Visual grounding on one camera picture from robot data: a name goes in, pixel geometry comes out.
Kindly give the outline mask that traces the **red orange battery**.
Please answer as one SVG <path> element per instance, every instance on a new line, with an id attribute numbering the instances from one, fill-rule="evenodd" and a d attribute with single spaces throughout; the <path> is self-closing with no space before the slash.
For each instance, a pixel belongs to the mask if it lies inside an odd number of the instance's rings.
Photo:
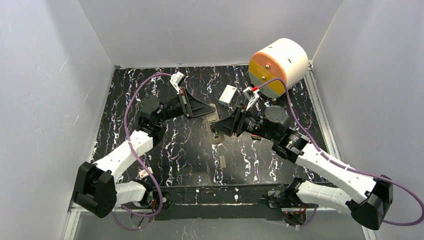
<path id="1" fill-rule="evenodd" d="M 259 141 L 262 139 L 259 135 L 254 135 L 254 134 L 251 135 L 251 138 L 255 140 L 259 140 Z"/>

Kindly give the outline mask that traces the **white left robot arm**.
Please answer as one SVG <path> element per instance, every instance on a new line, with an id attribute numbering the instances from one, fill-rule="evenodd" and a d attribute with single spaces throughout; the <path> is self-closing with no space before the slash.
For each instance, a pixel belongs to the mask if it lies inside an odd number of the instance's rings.
<path id="1" fill-rule="evenodd" d="M 155 95 L 146 96 L 141 101 L 138 126 L 129 140 L 105 157 L 80 165 L 71 200 L 99 218 L 106 217 L 114 207 L 131 202 L 147 204 L 151 199 L 160 203 L 159 191 L 147 183 L 140 180 L 117 183 L 118 178 L 163 139 L 164 121 L 179 116 L 198 118 L 215 111 L 213 105 L 196 99 L 184 89 L 167 103 L 160 102 Z"/>

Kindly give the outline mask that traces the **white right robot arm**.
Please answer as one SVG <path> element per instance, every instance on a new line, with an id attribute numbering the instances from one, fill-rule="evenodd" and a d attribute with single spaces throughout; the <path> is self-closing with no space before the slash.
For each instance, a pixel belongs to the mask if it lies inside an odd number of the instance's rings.
<path id="1" fill-rule="evenodd" d="M 294 180 L 280 198 L 294 203 L 314 204 L 350 215 L 360 225 L 379 230 L 393 202 L 393 186 L 377 177 L 356 173 L 337 158 L 315 147 L 311 139 L 291 127 L 292 118 L 281 106 L 270 106 L 264 116 L 254 116 L 238 106 L 211 128 L 226 136 L 249 133 L 273 142 L 281 158 L 324 177 L 333 187 L 305 179 Z"/>

